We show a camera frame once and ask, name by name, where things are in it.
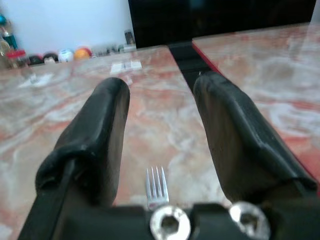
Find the orange ball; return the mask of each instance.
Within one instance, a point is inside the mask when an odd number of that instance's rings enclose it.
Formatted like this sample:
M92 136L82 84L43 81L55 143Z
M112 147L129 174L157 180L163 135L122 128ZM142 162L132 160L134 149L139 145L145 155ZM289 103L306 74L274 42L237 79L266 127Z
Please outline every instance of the orange ball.
M90 55L87 50L80 48L74 53L74 59L89 59Z

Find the marble table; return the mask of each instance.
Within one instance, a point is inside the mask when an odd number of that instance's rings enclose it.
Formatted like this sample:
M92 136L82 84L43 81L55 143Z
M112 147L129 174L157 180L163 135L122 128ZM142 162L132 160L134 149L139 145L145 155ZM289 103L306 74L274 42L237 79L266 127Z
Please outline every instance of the marble table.
M320 25L200 37L193 47L251 97L320 183Z
M125 69L113 69L125 64ZM170 202L228 205L197 106L166 47L0 72L0 239L15 240L35 199L35 175L95 86L122 78L131 92L116 205L146 206L146 168L163 166Z

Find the silver fork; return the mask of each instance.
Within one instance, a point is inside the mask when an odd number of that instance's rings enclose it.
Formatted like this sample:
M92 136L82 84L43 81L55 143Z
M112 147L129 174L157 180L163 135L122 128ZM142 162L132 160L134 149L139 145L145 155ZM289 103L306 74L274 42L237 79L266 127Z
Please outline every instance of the silver fork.
M152 190L151 190L149 170L148 168L146 169L146 179L145 179L146 199L147 199L148 208L150 210L154 210L160 206L163 206L169 203L169 195L168 195L168 188L167 188L164 168L161 167L161 181L160 181L158 167L155 168L155 171L156 171L156 176L154 174L154 168L151 167L151 185L152 185Z

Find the white ball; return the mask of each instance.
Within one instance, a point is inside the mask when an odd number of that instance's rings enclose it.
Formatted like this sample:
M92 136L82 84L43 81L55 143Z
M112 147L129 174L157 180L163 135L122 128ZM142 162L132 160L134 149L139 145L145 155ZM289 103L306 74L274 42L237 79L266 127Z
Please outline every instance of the white ball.
M71 62L74 60L74 53L70 49L62 49L59 51L58 60L61 63Z

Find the bottle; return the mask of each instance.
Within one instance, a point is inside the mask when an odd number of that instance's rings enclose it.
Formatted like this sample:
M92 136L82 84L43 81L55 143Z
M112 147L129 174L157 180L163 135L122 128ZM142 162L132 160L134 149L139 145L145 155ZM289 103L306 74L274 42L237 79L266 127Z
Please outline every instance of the bottle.
M3 15L0 15L0 30L4 40L13 48L18 49L16 38L13 34L12 24Z
M0 36L0 70L9 69L11 67L9 60L6 57L7 52L10 50L11 48L7 41Z

